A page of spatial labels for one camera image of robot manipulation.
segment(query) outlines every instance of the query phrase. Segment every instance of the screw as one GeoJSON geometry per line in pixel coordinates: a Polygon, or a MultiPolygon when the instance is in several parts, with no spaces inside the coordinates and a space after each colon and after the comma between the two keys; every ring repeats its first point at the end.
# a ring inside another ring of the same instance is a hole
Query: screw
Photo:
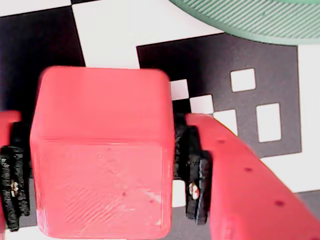
{"type": "Polygon", "coordinates": [[[15,197],[19,190],[18,183],[15,181],[12,181],[10,186],[11,186],[11,195],[12,197],[15,197]]]}
{"type": "Polygon", "coordinates": [[[189,184],[189,193],[192,196],[193,200],[197,200],[200,196],[199,188],[194,182],[189,184]]]}

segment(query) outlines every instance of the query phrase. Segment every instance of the red cube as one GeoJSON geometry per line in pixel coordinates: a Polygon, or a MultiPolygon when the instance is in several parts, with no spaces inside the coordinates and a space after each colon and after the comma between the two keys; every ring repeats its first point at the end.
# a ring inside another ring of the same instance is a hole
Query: red cube
{"type": "Polygon", "coordinates": [[[30,136],[42,232],[164,237],[171,226],[174,131],[163,72],[48,68],[30,136]]]}

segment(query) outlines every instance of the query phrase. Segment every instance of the green circular object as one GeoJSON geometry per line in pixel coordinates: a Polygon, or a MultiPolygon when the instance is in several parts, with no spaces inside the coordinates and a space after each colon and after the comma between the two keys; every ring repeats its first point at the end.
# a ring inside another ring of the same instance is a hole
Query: green circular object
{"type": "Polygon", "coordinates": [[[270,44],[320,43],[320,0],[170,0],[228,34],[270,44]]]}

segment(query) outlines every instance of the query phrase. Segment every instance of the black and white background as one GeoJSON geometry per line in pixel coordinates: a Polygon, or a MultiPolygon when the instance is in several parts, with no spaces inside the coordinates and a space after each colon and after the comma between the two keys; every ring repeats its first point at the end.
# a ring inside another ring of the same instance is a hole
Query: black and white background
{"type": "MultiPolygon", "coordinates": [[[[320,217],[320,45],[230,36],[167,0],[0,0],[1,110],[31,122],[39,75],[53,65],[162,69],[174,111],[221,121],[320,217]]],[[[185,218],[184,199],[175,181],[165,239],[209,240],[208,225],[185,218]]],[[[7,240],[47,239],[31,206],[7,240]]]]}

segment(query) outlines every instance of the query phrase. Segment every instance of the textured printed surface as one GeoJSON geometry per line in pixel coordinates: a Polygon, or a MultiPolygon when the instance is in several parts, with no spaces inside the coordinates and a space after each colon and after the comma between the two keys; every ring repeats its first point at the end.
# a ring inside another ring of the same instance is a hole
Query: textured printed surface
{"type": "Polygon", "coordinates": [[[175,139],[163,72],[47,69],[30,146],[46,235],[158,239],[170,231],[175,139]]]}
{"type": "Polygon", "coordinates": [[[278,0],[170,0],[226,33],[258,42],[320,43],[320,2],[278,0]]]}

